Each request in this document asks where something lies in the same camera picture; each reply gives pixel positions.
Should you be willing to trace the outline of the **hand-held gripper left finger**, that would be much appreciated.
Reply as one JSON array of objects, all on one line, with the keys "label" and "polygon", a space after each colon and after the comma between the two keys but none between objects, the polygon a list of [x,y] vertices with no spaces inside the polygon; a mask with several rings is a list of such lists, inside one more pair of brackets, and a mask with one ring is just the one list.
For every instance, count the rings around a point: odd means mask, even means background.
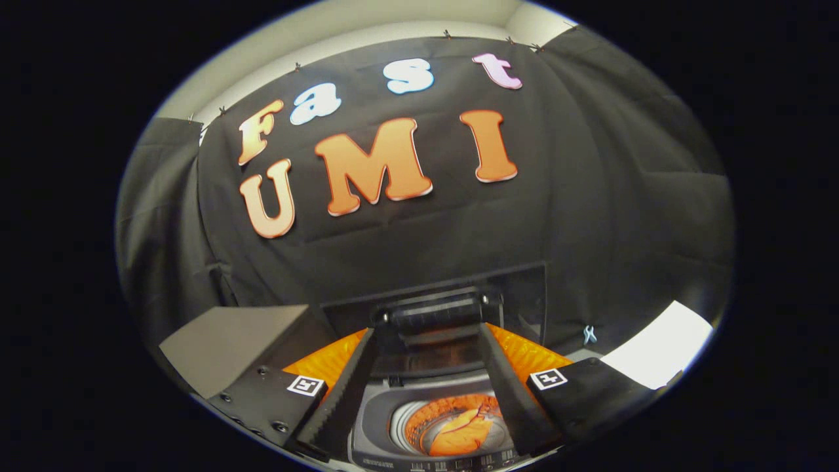
[{"label": "hand-held gripper left finger", "polygon": [[210,406],[258,439],[312,460],[347,459],[347,437],[378,354],[365,328],[299,359],[262,353]]}]

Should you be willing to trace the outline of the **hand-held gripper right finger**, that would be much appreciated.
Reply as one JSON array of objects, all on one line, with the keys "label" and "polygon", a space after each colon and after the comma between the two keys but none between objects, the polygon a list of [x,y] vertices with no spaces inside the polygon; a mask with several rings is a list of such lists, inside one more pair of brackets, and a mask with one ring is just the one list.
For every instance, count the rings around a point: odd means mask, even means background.
[{"label": "hand-held gripper right finger", "polygon": [[477,325],[477,343],[513,447],[522,455],[593,441],[658,397],[604,359],[572,362],[493,324]]}]

